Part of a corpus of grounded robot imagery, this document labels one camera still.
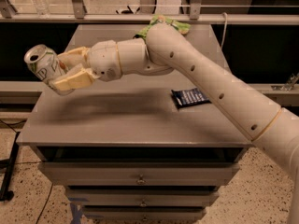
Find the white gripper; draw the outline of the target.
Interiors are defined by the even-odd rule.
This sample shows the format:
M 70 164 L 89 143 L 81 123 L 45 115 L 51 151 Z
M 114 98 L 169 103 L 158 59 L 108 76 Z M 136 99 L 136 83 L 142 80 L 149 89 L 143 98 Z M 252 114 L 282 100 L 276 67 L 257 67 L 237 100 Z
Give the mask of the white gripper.
M 122 76 L 117 43 L 113 40 L 98 42 L 90 49 L 71 49 L 60 53 L 58 59 L 70 70 L 50 82 L 57 91 L 89 87 L 98 78 L 109 82 Z

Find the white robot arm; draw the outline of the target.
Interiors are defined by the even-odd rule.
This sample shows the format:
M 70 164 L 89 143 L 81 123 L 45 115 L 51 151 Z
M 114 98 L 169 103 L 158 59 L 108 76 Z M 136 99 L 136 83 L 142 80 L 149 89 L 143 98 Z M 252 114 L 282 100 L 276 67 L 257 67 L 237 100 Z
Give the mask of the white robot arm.
M 175 25 L 158 22 L 130 40 L 98 42 L 58 55 L 68 69 L 50 85 L 57 91 L 88 87 L 96 79 L 159 76 L 179 71 L 202 91 L 254 146 L 293 181 L 299 176 L 299 118 L 198 51 Z

